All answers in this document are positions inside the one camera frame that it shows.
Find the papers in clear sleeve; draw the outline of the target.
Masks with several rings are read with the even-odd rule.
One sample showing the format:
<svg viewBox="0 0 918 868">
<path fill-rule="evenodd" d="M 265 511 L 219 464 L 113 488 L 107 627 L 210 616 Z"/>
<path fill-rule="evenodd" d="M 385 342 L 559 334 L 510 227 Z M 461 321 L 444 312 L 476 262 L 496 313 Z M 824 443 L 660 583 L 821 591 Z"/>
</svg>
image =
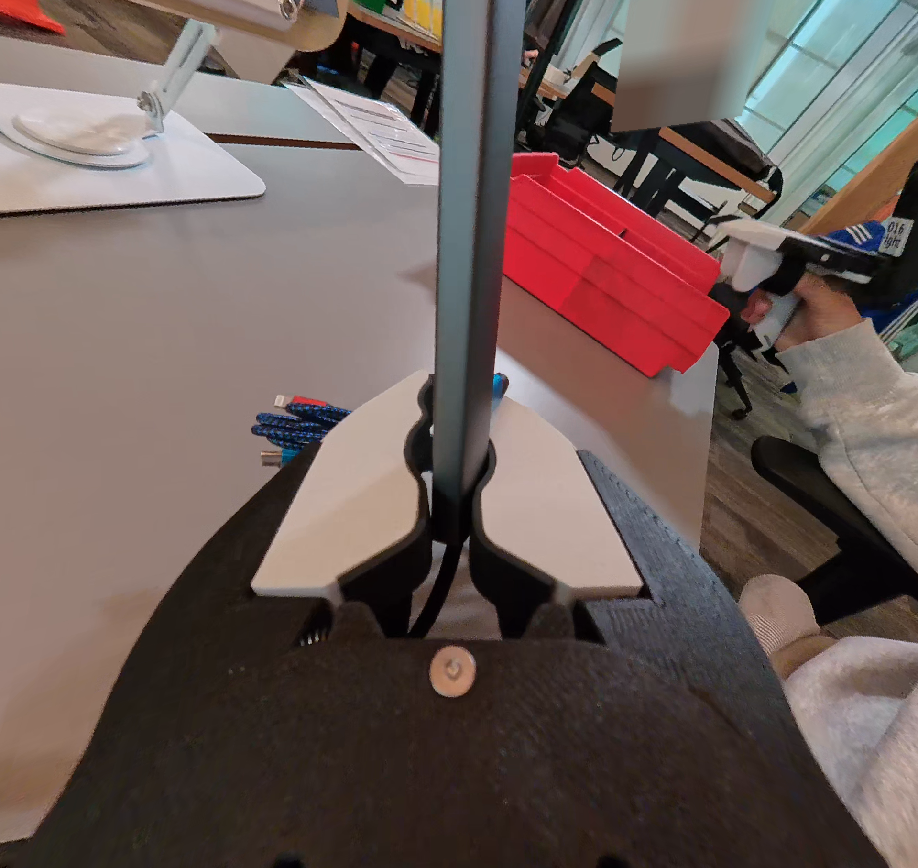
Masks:
<svg viewBox="0 0 918 868">
<path fill-rule="evenodd" d="M 439 145 L 398 108 L 308 79 L 285 87 L 406 185 L 439 185 Z"/>
</svg>

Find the curved wooden panel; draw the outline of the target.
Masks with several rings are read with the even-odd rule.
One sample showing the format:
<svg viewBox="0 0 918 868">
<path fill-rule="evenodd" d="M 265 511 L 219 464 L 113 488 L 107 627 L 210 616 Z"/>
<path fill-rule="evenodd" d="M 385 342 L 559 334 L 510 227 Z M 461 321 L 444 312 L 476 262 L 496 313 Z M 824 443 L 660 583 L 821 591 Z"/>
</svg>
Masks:
<svg viewBox="0 0 918 868">
<path fill-rule="evenodd" d="M 216 55 L 227 74 L 270 85 L 298 60 L 331 46 L 340 35 L 349 0 L 304 0 L 295 24 L 286 33 L 263 35 L 229 27 L 219 29 Z"/>
</svg>

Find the yellow plastic bin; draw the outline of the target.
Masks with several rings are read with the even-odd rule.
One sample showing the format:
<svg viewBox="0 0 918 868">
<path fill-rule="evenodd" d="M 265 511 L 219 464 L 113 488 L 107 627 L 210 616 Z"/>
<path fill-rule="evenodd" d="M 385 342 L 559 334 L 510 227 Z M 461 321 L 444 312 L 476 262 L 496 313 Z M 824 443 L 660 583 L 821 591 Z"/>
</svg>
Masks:
<svg viewBox="0 0 918 868">
<path fill-rule="evenodd" d="M 403 0 L 399 15 L 416 31 L 442 39 L 442 0 Z"/>
</svg>

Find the dark grey usb hub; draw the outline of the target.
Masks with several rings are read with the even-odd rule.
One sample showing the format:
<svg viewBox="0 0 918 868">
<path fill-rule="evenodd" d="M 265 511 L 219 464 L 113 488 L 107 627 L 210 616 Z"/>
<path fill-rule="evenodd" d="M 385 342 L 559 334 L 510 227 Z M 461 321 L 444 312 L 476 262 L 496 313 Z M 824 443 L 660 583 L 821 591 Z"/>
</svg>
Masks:
<svg viewBox="0 0 918 868">
<path fill-rule="evenodd" d="M 443 0 L 431 518 L 461 544 L 488 458 L 526 0 Z"/>
</svg>

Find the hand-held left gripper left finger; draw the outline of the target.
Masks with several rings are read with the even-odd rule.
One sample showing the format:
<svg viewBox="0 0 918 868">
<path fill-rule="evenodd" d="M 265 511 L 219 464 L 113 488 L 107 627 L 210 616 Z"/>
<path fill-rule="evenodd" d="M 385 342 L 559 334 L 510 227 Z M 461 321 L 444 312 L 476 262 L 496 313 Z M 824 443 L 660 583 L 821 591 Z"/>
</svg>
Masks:
<svg viewBox="0 0 918 868">
<path fill-rule="evenodd" d="M 324 438 L 258 570 L 258 597 L 367 605 L 388 637 L 407 636 L 433 539 L 430 392 L 423 370 L 363 403 Z"/>
</svg>

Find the black mesh office chair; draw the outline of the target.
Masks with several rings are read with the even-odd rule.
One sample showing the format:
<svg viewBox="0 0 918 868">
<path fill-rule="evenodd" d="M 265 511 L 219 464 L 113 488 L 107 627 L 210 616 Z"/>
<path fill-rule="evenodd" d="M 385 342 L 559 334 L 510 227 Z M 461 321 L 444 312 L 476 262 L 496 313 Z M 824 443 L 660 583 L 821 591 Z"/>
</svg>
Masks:
<svg viewBox="0 0 918 868">
<path fill-rule="evenodd" d="M 751 447 L 751 462 L 760 477 L 836 538 L 836 555 L 797 582 L 819 625 L 901 597 L 917 599 L 915 568 L 831 481 L 813 452 L 762 437 Z"/>
</svg>

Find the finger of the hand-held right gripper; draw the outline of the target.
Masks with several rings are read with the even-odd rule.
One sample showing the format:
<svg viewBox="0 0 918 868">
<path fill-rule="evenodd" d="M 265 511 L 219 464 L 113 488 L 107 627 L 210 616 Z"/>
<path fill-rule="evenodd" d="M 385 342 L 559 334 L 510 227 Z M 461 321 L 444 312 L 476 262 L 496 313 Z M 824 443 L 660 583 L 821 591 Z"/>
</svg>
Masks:
<svg viewBox="0 0 918 868">
<path fill-rule="evenodd" d="M 790 231 L 751 218 L 723 222 L 723 248 L 718 282 L 744 293 L 762 288 L 768 293 L 790 293 L 790 275 L 781 275 L 785 254 L 781 245 Z"/>
</svg>

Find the person's right forearm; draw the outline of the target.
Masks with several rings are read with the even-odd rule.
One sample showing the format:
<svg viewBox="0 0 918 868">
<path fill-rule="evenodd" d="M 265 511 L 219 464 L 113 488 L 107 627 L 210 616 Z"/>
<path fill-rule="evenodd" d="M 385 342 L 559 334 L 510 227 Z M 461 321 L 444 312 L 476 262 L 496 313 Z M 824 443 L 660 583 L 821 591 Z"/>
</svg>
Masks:
<svg viewBox="0 0 918 868">
<path fill-rule="evenodd" d="M 821 468 L 916 569 L 916 374 L 901 368 L 868 320 L 790 347 L 781 361 Z"/>
</svg>

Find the person's right hand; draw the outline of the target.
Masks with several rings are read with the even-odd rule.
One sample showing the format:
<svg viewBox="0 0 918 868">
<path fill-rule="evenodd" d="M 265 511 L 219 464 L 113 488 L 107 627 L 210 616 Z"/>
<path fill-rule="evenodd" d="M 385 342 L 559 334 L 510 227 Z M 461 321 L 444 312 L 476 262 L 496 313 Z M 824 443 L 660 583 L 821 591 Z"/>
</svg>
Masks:
<svg viewBox="0 0 918 868">
<path fill-rule="evenodd" d="M 774 343 L 776 352 L 839 334 L 863 322 L 840 282 L 836 277 L 801 276 L 793 291 L 797 307 Z"/>
</svg>

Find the wooden table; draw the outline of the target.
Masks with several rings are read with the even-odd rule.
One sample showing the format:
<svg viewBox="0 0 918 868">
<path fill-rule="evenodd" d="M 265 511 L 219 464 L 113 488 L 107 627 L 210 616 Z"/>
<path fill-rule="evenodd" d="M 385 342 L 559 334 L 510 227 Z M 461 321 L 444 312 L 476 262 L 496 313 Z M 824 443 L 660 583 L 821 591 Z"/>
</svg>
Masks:
<svg viewBox="0 0 918 868">
<path fill-rule="evenodd" d="M 409 117 L 427 133 L 439 114 L 441 44 L 422 31 L 409 27 L 394 14 L 375 13 L 355 0 L 349 1 L 345 22 L 350 41 L 362 52 L 373 55 L 364 86 L 380 99 L 391 78 L 400 67 L 419 74 L 418 86 Z"/>
<path fill-rule="evenodd" d="M 707 121 L 633 132 L 614 132 L 612 117 L 617 78 L 596 55 L 589 55 L 561 85 L 546 94 L 543 82 L 519 130 L 517 148 L 526 153 L 556 154 L 561 166 L 584 168 L 592 147 L 605 143 L 612 160 L 630 156 L 619 173 L 605 175 L 612 191 L 652 217 L 667 208 L 680 209 L 699 222 L 692 242 L 716 224 L 732 219 L 727 200 L 711 201 L 687 184 L 741 193 L 749 202 L 741 216 L 760 218 L 780 200 L 784 178 L 734 120 Z"/>
</svg>

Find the red plastic bin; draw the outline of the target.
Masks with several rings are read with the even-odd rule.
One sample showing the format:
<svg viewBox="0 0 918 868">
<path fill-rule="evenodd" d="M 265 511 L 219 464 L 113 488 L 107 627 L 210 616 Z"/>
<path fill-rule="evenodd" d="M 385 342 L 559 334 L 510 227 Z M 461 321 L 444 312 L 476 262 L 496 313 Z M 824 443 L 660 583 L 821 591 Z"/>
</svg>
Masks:
<svg viewBox="0 0 918 868">
<path fill-rule="evenodd" d="M 512 157 L 503 273 L 649 378 L 691 369 L 730 315 L 713 256 L 557 154 Z"/>
</svg>

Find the red plastic object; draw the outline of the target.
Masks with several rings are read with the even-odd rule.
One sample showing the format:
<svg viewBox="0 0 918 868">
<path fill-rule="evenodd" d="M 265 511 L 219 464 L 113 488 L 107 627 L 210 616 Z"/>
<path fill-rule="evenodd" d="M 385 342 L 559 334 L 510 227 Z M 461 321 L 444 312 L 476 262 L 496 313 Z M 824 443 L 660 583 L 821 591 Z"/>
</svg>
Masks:
<svg viewBox="0 0 918 868">
<path fill-rule="evenodd" d="M 43 11 L 40 0 L 1 0 L 1 19 L 7 25 L 24 25 L 46 33 L 66 35 L 63 25 Z"/>
</svg>

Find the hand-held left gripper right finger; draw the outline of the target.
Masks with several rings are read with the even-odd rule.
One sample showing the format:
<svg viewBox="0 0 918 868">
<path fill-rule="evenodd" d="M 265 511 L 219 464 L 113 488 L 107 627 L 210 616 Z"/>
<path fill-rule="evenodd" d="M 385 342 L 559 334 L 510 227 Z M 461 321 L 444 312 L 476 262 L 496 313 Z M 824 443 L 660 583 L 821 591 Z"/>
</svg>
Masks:
<svg viewBox="0 0 918 868">
<path fill-rule="evenodd" d="M 503 637 L 536 610 L 636 598 L 644 588 L 577 449 L 531 408 L 503 396 L 472 500 L 472 581 Z"/>
</svg>

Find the grey desk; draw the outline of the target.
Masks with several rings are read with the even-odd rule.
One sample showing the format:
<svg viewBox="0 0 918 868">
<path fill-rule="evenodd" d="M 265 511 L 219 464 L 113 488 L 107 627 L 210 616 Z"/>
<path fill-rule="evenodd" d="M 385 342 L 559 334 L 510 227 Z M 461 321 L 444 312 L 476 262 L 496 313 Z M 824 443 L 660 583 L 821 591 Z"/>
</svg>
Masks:
<svg viewBox="0 0 918 868">
<path fill-rule="evenodd" d="M 431 369 L 437 190 L 281 88 L 178 112 L 260 198 L 2 219 L 2 840 L 28 837 L 166 589 L 267 481 L 278 394 L 355 408 Z"/>
</svg>

